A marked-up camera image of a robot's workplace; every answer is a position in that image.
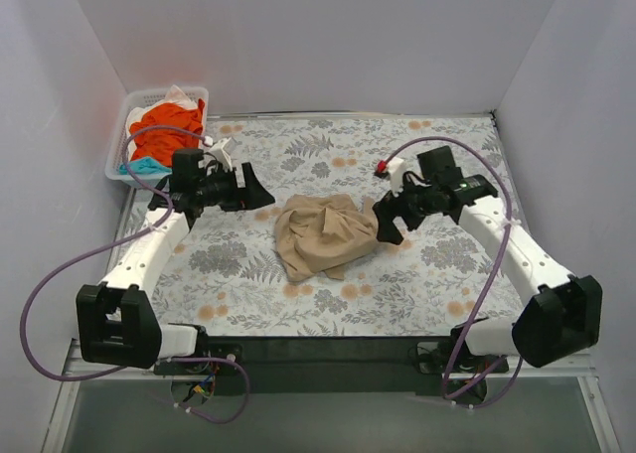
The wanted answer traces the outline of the beige t shirt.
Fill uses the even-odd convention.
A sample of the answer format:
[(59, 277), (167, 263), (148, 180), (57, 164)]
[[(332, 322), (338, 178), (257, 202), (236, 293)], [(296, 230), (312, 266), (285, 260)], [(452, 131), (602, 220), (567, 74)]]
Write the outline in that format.
[(301, 282), (320, 272), (342, 280), (347, 263), (379, 244), (373, 204), (365, 197), (359, 209), (344, 194), (289, 198), (274, 224), (275, 247), (288, 280)]

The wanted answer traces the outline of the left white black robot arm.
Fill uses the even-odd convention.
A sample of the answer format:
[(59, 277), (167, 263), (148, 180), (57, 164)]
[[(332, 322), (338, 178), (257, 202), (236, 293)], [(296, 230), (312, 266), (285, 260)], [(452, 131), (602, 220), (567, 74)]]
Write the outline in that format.
[(251, 211), (274, 201), (250, 163), (236, 169), (219, 155), (207, 161), (200, 148), (175, 151), (172, 172), (156, 186), (136, 239), (98, 284), (77, 295), (83, 359), (148, 369), (163, 359), (202, 355), (204, 328), (157, 320), (151, 296), (163, 269), (205, 208)]

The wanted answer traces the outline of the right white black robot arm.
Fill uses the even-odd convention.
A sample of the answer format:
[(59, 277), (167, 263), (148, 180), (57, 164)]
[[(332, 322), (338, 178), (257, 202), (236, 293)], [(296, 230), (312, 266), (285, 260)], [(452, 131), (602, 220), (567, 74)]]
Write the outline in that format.
[(378, 241), (402, 243), (396, 219), (416, 230), (430, 216), (448, 216), (482, 245), (493, 273), (508, 277), (524, 306), (515, 318), (475, 318), (455, 327), (449, 360), (517, 356), (540, 368), (596, 345), (602, 305), (597, 280), (578, 277), (549, 256), (513, 219), (503, 192), (482, 175), (464, 175), (449, 146), (420, 153), (417, 161), (418, 174), (397, 156), (377, 166), (376, 177), (391, 183), (373, 206)]

